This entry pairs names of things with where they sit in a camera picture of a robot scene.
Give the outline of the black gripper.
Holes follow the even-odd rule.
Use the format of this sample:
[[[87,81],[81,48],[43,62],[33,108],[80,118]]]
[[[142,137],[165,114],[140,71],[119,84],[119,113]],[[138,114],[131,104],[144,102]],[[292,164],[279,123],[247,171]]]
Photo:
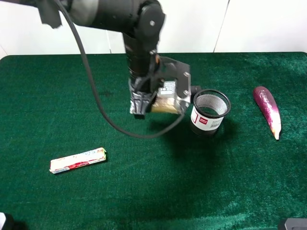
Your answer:
[[[135,119],[145,119],[145,115],[151,111],[154,93],[160,88],[160,79],[157,73],[147,73],[144,76],[130,73],[130,114]]]

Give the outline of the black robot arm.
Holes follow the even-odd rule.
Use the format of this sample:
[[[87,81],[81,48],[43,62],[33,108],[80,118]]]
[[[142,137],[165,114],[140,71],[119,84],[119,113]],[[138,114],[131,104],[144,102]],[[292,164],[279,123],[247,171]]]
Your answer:
[[[19,0],[20,5],[38,9],[41,22],[56,29],[67,23],[81,49],[76,26],[122,34],[130,72],[130,113],[143,119],[151,111],[161,67],[157,54],[165,14],[157,0]]]

